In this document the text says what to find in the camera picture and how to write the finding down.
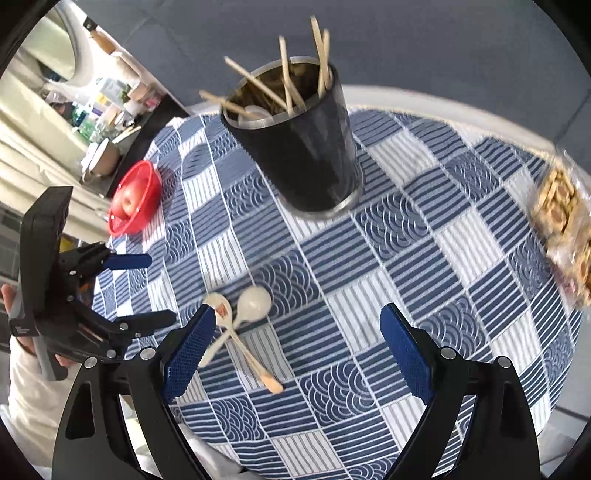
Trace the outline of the left hand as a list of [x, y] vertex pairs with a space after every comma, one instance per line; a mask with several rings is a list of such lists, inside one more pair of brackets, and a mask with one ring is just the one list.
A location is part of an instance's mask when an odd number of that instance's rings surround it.
[[[30, 328], [22, 324], [24, 320], [24, 306], [20, 291], [11, 284], [5, 283], [1, 287], [1, 294], [8, 313], [10, 328], [14, 332], [16, 332], [16, 328], [19, 328], [20, 333], [28, 332]], [[32, 337], [20, 335], [17, 336], [17, 341], [25, 351], [36, 356], [35, 344]]]

